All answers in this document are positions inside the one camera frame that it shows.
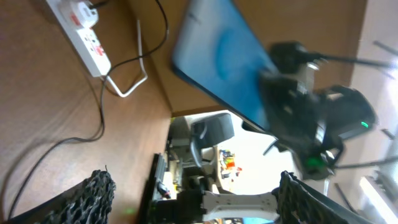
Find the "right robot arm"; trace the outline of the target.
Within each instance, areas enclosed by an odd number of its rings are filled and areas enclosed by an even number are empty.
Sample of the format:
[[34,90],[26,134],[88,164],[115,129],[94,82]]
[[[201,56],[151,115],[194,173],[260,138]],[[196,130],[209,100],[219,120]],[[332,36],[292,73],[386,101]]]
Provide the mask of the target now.
[[339,169],[344,141],[368,132],[377,122],[369,101],[358,90],[333,85],[313,88],[314,72],[283,74],[262,70],[241,94],[257,98],[265,133],[291,151],[303,179],[321,180]]

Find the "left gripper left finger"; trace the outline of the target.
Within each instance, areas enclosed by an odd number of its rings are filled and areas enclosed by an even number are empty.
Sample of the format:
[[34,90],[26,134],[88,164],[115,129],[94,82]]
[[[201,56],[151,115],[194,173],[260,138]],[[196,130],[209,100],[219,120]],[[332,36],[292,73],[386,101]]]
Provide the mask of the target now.
[[8,224],[107,224],[116,183],[106,170],[91,176],[58,196],[6,221]]

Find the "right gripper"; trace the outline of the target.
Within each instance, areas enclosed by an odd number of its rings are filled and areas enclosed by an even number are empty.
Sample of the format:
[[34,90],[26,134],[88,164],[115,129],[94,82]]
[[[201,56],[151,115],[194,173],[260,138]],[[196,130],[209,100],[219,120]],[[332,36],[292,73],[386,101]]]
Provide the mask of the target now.
[[259,92],[269,122],[267,132],[279,147],[297,154],[320,150],[325,133],[321,99],[314,94],[315,72],[293,74],[261,71]]

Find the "blue screen Galaxy smartphone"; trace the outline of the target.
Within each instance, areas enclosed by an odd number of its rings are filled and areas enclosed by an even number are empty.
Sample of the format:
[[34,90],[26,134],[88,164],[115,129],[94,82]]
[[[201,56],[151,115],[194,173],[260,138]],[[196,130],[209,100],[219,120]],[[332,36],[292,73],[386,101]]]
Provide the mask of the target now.
[[256,129],[269,130],[258,81],[277,69],[232,1],[189,2],[172,64],[181,79]]

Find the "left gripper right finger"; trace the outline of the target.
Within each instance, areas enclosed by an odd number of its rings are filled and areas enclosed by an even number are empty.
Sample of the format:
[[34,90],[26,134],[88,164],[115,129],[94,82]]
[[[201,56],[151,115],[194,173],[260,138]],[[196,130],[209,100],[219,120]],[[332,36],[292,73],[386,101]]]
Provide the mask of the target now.
[[299,180],[293,173],[280,174],[276,197],[277,223],[372,224]]

